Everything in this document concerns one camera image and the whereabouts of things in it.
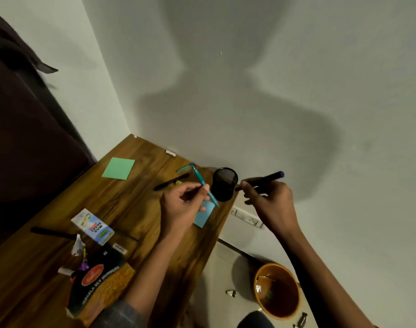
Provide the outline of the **person's left hand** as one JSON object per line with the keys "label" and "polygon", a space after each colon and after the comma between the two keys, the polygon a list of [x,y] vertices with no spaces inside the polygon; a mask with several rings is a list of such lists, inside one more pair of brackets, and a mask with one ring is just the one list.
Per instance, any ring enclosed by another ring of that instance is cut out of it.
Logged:
{"label": "person's left hand", "polygon": [[208,194],[210,186],[196,182],[183,182],[162,194],[160,199],[160,239],[181,239],[194,223],[197,213],[186,213],[183,209],[183,194]]}

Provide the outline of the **person's right hand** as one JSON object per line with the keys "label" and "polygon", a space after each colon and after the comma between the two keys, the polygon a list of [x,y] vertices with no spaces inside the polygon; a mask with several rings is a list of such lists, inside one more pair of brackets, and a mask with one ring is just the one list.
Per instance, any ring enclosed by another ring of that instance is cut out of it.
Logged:
{"label": "person's right hand", "polygon": [[300,232],[293,203],[293,192],[284,182],[272,181],[261,191],[261,201],[245,201],[252,205],[263,224],[278,238],[286,240]]}

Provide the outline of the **black marker with blue cap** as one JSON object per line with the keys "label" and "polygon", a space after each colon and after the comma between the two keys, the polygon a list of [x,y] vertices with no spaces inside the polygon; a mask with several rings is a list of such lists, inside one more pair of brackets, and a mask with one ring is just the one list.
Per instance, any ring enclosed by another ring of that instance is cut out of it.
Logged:
{"label": "black marker with blue cap", "polygon": [[265,186],[266,184],[272,181],[276,181],[281,178],[284,178],[284,176],[285,174],[283,171],[277,171],[275,173],[272,173],[264,177],[250,177],[250,178],[245,179],[244,181],[255,188],[255,187]]}

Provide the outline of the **teal pen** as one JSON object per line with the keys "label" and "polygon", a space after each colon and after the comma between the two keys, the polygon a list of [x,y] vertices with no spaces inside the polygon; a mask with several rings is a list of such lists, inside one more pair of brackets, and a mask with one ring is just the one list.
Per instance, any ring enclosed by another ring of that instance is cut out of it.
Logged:
{"label": "teal pen", "polygon": [[[193,169],[193,171],[194,171],[194,173],[195,173],[196,178],[198,179],[198,181],[199,181],[199,182],[200,182],[203,186],[205,186],[207,183],[205,182],[205,180],[204,180],[203,176],[200,174],[200,172],[196,169],[196,167],[195,167],[194,165],[192,165],[191,167],[192,167],[192,169]],[[208,190],[208,196],[209,196],[209,198],[211,199],[211,201],[215,204],[215,206],[220,207],[220,206],[219,206],[219,203],[218,203],[218,201],[217,201],[217,199],[214,197],[214,195],[211,193],[211,191],[210,191],[210,190]]]}

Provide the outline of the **person's left forearm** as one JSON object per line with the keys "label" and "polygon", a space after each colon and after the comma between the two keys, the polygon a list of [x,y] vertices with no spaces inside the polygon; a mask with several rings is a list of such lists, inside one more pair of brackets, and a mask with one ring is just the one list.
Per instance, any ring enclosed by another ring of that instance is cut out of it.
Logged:
{"label": "person's left forearm", "polygon": [[162,234],[141,265],[124,300],[147,323],[154,308],[167,269],[184,236],[183,230]]}

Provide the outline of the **person's right forearm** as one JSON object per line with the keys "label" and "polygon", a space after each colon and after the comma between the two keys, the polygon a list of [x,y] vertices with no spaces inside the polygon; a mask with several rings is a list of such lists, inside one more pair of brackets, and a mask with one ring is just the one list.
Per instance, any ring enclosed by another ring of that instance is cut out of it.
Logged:
{"label": "person's right forearm", "polygon": [[319,328],[377,328],[337,281],[300,229],[275,232]]}

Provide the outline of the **blue sticky note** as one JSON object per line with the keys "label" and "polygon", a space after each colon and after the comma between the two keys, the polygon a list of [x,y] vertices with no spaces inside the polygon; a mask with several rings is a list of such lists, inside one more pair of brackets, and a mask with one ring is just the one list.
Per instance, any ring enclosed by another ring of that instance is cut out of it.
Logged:
{"label": "blue sticky note", "polygon": [[216,205],[213,202],[203,201],[201,203],[201,208],[205,208],[205,210],[197,212],[195,220],[194,220],[194,225],[199,228],[203,228],[215,207]]}

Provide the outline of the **black mesh pen holder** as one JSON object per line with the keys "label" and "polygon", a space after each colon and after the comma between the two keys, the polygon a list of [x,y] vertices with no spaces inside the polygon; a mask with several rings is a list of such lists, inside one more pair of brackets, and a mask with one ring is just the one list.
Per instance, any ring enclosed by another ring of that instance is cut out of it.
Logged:
{"label": "black mesh pen holder", "polygon": [[213,173],[211,192],[218,202],[227,202],[233,198],[237,183],[238,175],[233,169],[219,168]]}

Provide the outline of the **white power strip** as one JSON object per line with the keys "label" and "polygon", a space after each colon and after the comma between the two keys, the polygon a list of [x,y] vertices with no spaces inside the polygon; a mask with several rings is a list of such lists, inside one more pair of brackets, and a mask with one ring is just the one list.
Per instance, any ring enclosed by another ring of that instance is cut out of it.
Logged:
{"label": "white power strip", "polygon": [[255,215],[250,214],[249,212],[236,206],[233,206],[230,214],[256,228],[262,228],[264,225],[263,222],[259,220]]}

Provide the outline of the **green sticky note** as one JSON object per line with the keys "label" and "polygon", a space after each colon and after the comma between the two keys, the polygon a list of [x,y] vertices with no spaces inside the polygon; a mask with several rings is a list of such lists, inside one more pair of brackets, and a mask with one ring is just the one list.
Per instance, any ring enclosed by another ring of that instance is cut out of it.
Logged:
{"label": "green sticky note", "polygon": [[134,159],[112,157],[106,166],[102,177],[126,181],[134,162]]}

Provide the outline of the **white drink carton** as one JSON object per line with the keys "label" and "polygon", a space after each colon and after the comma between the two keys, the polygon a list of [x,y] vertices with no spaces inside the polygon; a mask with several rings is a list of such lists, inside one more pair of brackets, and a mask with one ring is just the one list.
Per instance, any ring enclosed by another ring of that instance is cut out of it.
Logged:
{"label": "white drink carton", "polygon": [[71,222],[100,246],[104,246],[115,234],[115,231],[88,209],[75,215]]}

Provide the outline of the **orange waste bin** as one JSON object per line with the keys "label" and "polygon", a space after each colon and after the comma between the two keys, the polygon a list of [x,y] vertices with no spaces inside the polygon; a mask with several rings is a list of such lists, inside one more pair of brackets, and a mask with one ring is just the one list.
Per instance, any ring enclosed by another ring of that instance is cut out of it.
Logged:
{"label": "orange waste bin", "polygon": [[290,270],[277,263],[264,264],[257,270],[253,292],[263,312],[276,320],[293,318],[300,307],[298,282]]}

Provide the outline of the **black snack packet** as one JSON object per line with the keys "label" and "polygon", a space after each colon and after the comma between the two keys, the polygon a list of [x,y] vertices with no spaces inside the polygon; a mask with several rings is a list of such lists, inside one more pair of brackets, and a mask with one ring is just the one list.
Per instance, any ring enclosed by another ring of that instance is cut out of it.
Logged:
{"label": "black snack packet", "polygon": [[87,262],[89,268],[75,271],[71,278],[65,308],[69,318],[80,320],[85,327],[123,294],[135,274],[124,255],[108,245]]}

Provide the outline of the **crumpled silver wrapper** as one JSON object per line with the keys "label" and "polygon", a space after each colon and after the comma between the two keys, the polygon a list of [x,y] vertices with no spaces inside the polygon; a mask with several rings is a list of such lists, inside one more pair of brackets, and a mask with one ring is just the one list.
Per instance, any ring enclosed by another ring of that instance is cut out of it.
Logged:
{"label": "crumpled silver wrapper", "polygon": [[86,253],[86,245],[81,239],[80,234],[76,234],[75,242],[71,250],[72,256],[84,256]]}

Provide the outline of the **person's dark blue knee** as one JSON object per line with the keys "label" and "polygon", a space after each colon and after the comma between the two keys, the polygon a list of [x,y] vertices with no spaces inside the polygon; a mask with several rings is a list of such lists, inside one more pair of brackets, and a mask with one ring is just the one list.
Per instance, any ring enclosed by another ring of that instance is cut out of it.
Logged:
{"label": "person's dark blue knee", "polygon": [[237,328],[275,328],[271,321],[260,311],[247,314],[238,324]]}

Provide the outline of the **person's plaid sleeve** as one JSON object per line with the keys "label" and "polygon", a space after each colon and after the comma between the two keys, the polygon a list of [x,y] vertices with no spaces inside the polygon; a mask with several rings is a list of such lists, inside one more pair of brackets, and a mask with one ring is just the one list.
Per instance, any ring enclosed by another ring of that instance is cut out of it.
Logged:
{"label": "person's plaid sleeve", "polygon": [[125,300],[117,300],[104,309],[89,328],[147,328],[137,309]]}

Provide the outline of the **long black pen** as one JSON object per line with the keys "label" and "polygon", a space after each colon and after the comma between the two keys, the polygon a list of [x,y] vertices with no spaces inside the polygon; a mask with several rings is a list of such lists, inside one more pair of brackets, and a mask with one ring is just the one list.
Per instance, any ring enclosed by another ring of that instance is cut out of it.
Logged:
{"label": "long black pen", "polygon": [[30,228],[31,233],[39,234],[39,235],[45,235],[45,236],[52,236],[52,237],[59,237],[59,238],[65,238],[69,240],[76,240],[77,234],[67,233],[67,232],[61,232],[61,231],[54,231],[47,228],[42,227],[31,227]]}

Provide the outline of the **dark brown curtain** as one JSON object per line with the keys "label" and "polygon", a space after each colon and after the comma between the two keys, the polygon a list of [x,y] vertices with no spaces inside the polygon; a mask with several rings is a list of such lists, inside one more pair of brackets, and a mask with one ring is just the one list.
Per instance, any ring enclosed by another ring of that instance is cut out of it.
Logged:
{"label": "dark brown curtain", "polygon": [[0,245],[95,164],[39,74],[57,71],[0,15]]}

